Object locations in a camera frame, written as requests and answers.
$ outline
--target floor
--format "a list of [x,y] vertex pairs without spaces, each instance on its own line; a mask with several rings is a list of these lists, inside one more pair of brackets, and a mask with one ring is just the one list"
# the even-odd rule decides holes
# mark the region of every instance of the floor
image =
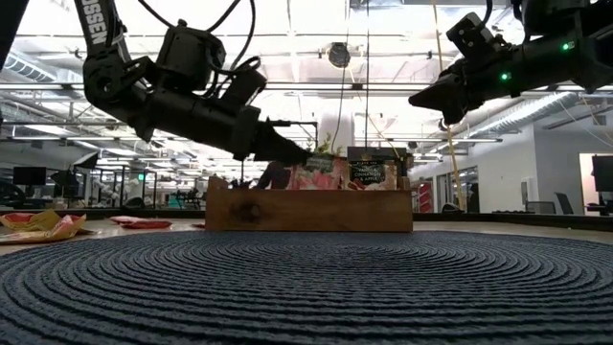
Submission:
[[[170,219],[172,227],[166,230],[153,231],[190,231],[197,230],[192,224],[200,222],[199,219]],[[529,225],[503,224],[503,223],[484,223],[484,222],[415,222],[415,231],[462,231],[486,234],[510,234],[525,235],[550,238],[565,238],[575,240],[585,240],[592,242],[603,242],[613,244],[613,233],[600,231],[586,231],[576,229],[549,228]],[[110,220],[91,220],[84,226],[87,230],[97,231],[95,235],[77,236],[70,241],[83,239],[104,239],[109,237],[142,234],[152,230],[124,230],[121,226],[115,225]],[[0,233],[6,231],[0,227]],[[0,245],[0,255],[15,252],[17,250],[50,244],[27,244],[27,245]]]

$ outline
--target wooden crate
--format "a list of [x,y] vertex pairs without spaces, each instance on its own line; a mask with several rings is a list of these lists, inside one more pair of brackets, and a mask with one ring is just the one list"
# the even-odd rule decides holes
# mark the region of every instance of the wooden crate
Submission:
[[207,230],[411,232],[410,191],[228,189],[210,177]]

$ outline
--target blue woven rug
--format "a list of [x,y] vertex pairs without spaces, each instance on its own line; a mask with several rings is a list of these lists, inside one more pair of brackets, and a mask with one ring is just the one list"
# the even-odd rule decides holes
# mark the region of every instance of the blue woven rug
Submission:
[[0,343],[612,344],[613,246],[207,233],[0,257]]

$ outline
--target plastic wrapper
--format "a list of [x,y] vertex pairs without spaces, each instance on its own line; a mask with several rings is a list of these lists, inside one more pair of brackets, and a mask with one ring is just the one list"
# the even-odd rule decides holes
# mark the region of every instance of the plastic wrapper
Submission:
[[394,191],[397,188],[397,167],[394,161],[357,161],[349,166],[345,188],[354,191]]
[[94,234],[82,228],[87,216],[61,218],[53,210],[39,214],[15,213],[0,217],[0,222],[11,231],[0,235],[0,244],[44,243],[68,240],[76,234]]
[[130,216],[111,217],[111,221],[122,225],[124,229],[166,229],[172,225],[171,221],[145,219]]
[[124,223],[122,227],[124,229],[166,229],[172,225],[172,222],[166,220],[138,220],[131,223]]
[[288,190],[337,190],[343,160],[331,154],[315,154],[306,163],[292,168]]

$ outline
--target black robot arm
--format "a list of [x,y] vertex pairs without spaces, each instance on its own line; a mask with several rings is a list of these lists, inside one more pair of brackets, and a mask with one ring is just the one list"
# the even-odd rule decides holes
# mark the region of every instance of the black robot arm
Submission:
[[[133,127],[141,139],[149,141],[160,129],[227,150],[238,160],[249,153],[255,153],[256,160],[287,163],[309,157],[268,121],[259,121],[260,110],[250,103],[266,86],[265,77],[249,63],[235,71],[222,70],[226,53],[212,34],[179,21],[169,27],[155,62],[148,57],[132,60],[114,1],[75,2],[87,44],[85,97]],[[233,79],[221,97],[220,90],[209,85],[218,74]]]
[[519,97],[542,86],[556,90],[557,83],[567,80],[588,93],[611,83],[613,1],[553,11],[553,5],[559,7],[555,1],[513,0],[527,37],[542,35],[519,45],[492,35],[475,13],[468,14],[446,33],[464,57],[409,103],[440,110],[452,125],[495,98]]

